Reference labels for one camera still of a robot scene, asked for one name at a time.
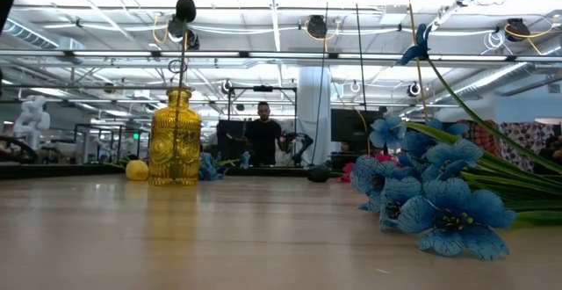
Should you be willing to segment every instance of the blue flower petal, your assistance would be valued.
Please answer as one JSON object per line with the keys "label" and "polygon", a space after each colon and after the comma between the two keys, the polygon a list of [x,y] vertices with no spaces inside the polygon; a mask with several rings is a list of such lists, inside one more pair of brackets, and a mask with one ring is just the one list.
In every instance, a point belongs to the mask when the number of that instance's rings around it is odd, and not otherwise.
{"label": "blue flower petal", "polygon": [[461,210],[471,190],[463,179],[431,180],[423,184],[425,197],[441,209]]}
{"label": "blue flower petal", "polygon": [[387,136],[388,135],[382,134],[378,131],[372,131],[369,134],[369,141],[371,141],[371,144],[374,147],[382,149],[385,146]]}
{"label": "blue flower petal", "polygon": [[433,249],[439,255],[453,257],[458,255],[465,245],[459,233],[448,233],[441,229],[436,229],[422,237],[418,241],[417,246],[419,250]]}
{"label": "blue flower petal", "polygon": [[388,201],[406,203],[410,198],[422,194],[422,184],[418,179],[406,177],[402,180],[388,178],[385,181],[385,189],[381,195]]}
{"label": "blue flower petal", "polygon": [[390,127],[396,127],[402,123],[402,118],[397,116],[389,115],[385,117],[386,122]]}
{"label": "blue flower petal", "polygon": [[369,211],[369,208],[367,207],[366,203],[363,203],[363,204],[359,205],[359,207],[357,209],[359,209],[361,211]]}
{"label": "blue flower petal", "polygon": [[380,212],[381,206],[381,197],[380,197],[380,190],[372,190],[369,194],[369,202],[367,202],[367,209],[374,214],[378,214]]}
{"label": "blue flower petal", "polygon": [[433,227],[436,213],[424,197],[413,197],[401,208],[397,224],[406,233],[421,233]]}
{"label": "blue flower petal", "polygon": [[388,124],[385,119],[376,119],[375,122],[371,124],[371,127],[377,132],[388,133],[390,130],[390,124]]}
{"label": "blue flower petal", "polygon": [[426,159],[433,164],[443,166],[448,160],[457,160],[451,159],[452,155],[453,147],[451,145],[439,143],[431,149],[428,149],[428,152],[426,153]]}
{"label": "blue flower petal", "polygon": [[431,139],[429,136],[414,131],[408,131],[402,140],[402,149],[419,158],[425,154],[430,143]]}
{"label": "blue flower petal", "polygon": [[470,225],[460,231],[465,247],[475,257],[482,260],[494,260],[501,253],[509,255],[509,248],[495,232],[481,225]]}
{"label": "blue flower petal", "polygon": [[455,136],[462,136],[465,133],[468,133],[469,127],[466,124],[457,123],[453,124],[447,128],[447,133]]}
{"label": "blue flower petal", "polygon": [[423,182],[428,182],[431,180],[435,180],[439,177],[439,173],[441,172],[441,167],[431,164],[426,170],[423,171],[421,174],[421,180]]}
{"label": "blue flower petal", "polygon": [[438,130],[443,131],[443,123],[441,123],[441,121],[438,120],[438,119],[431,119],[426,124],[427,124],[428,127],[433,127],[433,128],[436,128]]}
{"label": "blue flower petal", "polygon": [[375,174],[376,159],[369,156],[360,156],[353,165],[350,181],[351,187],[357,193],[365,194],[372,189],[371,177]]}
{"label": "blue flower petal", "polygon": [[445,168],[445,172],[439,176],[439,180],[447,180],[451,177],[456,177],[466,167],[468,163],[465,161],[456,161],[450,163]]}
{"label": "blue flower petal", "polygon": [[464,160],[473,167],[483,155],[484,151],[471,141],[460,140],[453,144],[451,161]]}
{"label": "blue flower petal", "polygon": [[476,223],[486,224],[493,228],[509,228],[515,221],[515,211],[506,209],[501,198],[488,190],[477,190],[471,193],[463,210]]}

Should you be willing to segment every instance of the dark round object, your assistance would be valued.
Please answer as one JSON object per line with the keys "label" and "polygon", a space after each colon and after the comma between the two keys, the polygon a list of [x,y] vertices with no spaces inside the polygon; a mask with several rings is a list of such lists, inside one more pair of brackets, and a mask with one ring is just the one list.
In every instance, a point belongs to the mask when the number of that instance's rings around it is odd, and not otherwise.
{"label": "dark round object", "polygon": [[[115,86],[115,84],[113,84],[113,83],[104,83],[104,86],[106,86],[106,87],[113,87],[113,86]],[[110,93],[110,94],[111,94],[111,93],[114,93],[115,90],[114,90],[114,89],[104,89],[104,92],[105,92],[105,93]]]}
{"label": "dark round object", "polygon": [[306,178],[315,183],[325,183],[330,179],[332,170],[328,166],[322,164],[308,169]]}
{"label": "dark round object", "polygon": [[326,26],[326,22],[324,22],[324,17],[318,15],[310,17],[306,30],[316,39],[323,39],[326,37],[326,33],[328,33],[328,27]]}
{"label": "dark round object", "polygon": [[[530,35],[529,28],[523,23],[523,20],[520,18],[510,18],[508,20],[507,30],[515,34],[521,34],[523,36]],[[526,40],[527,38],[506,33],[506,39],[512,42],[520,42]]]}

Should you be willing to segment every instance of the dark flower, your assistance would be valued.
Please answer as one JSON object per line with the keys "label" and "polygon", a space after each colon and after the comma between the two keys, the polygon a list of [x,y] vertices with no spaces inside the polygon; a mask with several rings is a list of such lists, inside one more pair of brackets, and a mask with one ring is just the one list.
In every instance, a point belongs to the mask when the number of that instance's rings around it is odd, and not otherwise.
{"label": "dark flower", "polygon": [[405,66],[410,61],[416,57],[420,60],[425,60],[428,58],[428,37],[431,32],[431,26],[427,27],[424,24],[418,26],[418,32],[415,34],[416,44],[410,47],[406,53],[402,55],[402,58],[397,62],[398,65]]}

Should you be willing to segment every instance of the fluorescent light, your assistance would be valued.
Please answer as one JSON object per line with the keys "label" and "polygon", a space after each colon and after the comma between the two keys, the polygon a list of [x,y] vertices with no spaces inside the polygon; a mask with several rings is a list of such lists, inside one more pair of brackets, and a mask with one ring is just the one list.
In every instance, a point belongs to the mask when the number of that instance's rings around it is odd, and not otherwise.
{"label": "fluorescent light", "polygon": [[328,58],[328,54],[323,53],[249,53],[249,57],[255,58]]}
{"label": "fluorescent light", "polygon": [[114,51],[74,51],[75,56],[110,56],[110,57],[150,57],[152,54],[150,52],[114,52]]}
{"label": "fluorescent light", "polygon": [[76,104],[79,105],[79,106],[81,106],[81,107],[83,107],[83,108],[86,108],[86,109],[88,109],[88,110],[97,111],[97,108],[95,108],[95,107],[93,107],[93,106],[91,106],[91,105],[86,105],[86,104],[79,103],[79,102],[76,103]]}
{"label": "fluorescent light", "polygon": [[[181,57],[182,52],[161,52],[162,57]],[[240,57],[238,52],[185,52],[185,57]]]}
{"label": "fluorescent light", "polygon": [[[337,56],[341,59],[360,59],[360,54],[339,54]],[[380,60],[396,60],[402,58],[401,54],[363,54],[363,59],[380,59]]]}
{"label": "fluorescent light", "polygon": [[117,110],[105,110],[108,114],[115,115],[115,116],[129,116],[131,115],[129,112],[124,111],[117,111]]}
{"label": "fluorescent light", "polygon": [[481,55],[431,55],[432,61],[460,61],[460,62],[495,62],[505,61],[507,56],[481,56]]}
{"label": "fluorescent light", "polygon": [[99,99],[69,99],[69,102],[87,102],[87,103],[111,103],[111,100],[99,100]]}
{"label": "fluorescent light", "polygon": [[44,93],[50,96],[55,96],[55,97],[66,97],[67,94],[63,91],[60,91],[58,89],[51,89],[51,88],[32,88],[33,91],[37,91],[40,93]]}
{"label": "fluorescent light", "polygon": [[158,100],[116,100],[117,103],[154,103]]}
{"label": "fluorescent light", "polygon": [[1,56],[64,56],[64,52],[58,50],[19,50],[19,49],[2,49]]}

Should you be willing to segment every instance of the table surface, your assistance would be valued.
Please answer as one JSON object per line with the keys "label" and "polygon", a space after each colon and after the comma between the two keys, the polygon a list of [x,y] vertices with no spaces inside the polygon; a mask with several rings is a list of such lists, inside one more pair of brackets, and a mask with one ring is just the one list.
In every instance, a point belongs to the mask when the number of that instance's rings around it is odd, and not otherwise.
{"label": "table surface", "polygon": [[501,232],[488,263],[382,233],[348,185],[122,175],[0,182],[0,289],[560,289],[562,228]]}

